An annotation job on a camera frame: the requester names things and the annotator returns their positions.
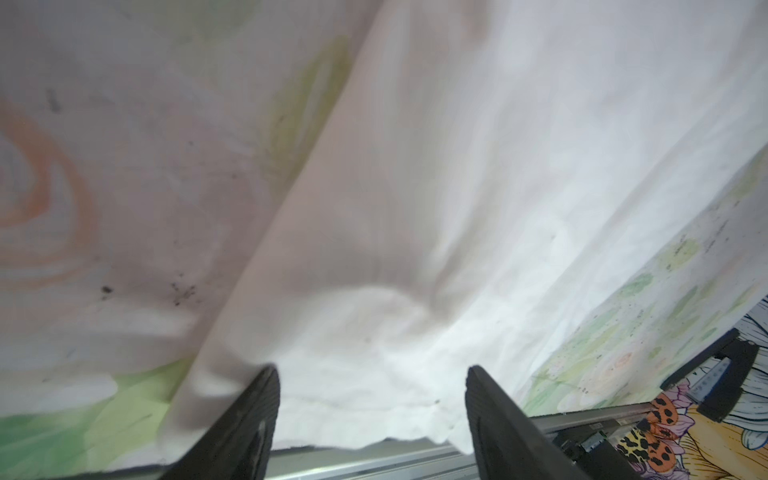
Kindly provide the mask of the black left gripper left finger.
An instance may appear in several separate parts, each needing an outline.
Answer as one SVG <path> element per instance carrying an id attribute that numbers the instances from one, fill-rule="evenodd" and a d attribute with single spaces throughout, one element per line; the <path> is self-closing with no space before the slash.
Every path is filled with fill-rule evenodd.
<path id="1" fill-rule="evenodd" d="M 160 479 L 264 479 L 279 406 L 278 370 L 268 365 Z"/>

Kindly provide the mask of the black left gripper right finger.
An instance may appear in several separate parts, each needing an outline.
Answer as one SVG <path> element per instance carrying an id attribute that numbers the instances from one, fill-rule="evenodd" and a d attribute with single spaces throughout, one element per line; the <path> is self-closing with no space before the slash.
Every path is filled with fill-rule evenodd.
<path id="1" fill-rule="evenodd" d="M 587 477 L 479 365 L 467 372 L 465 405 L 480 479 Z"/>

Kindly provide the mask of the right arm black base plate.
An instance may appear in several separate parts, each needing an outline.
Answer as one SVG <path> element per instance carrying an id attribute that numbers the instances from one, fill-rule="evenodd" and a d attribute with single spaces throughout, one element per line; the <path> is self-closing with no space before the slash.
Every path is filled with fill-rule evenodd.
<path id="1" fill-rule="evenodd" d="M 560 430 L 553 443 L 591 479 L 637 479 L 641 476 L 611 444 L 621 424 L 603 420 Z"/>

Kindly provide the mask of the white t-shirt with robot print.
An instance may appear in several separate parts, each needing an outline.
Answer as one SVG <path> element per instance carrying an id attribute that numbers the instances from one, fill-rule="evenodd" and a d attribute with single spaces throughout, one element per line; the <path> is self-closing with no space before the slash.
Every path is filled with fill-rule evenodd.
<path id="1" fill-rule="evenodd" d="M 267 363 L 277 447 L 472 451 L 640 402 L 767 289 L 763 1 L 388 1 L 173 400 L 181 457 Z"/>

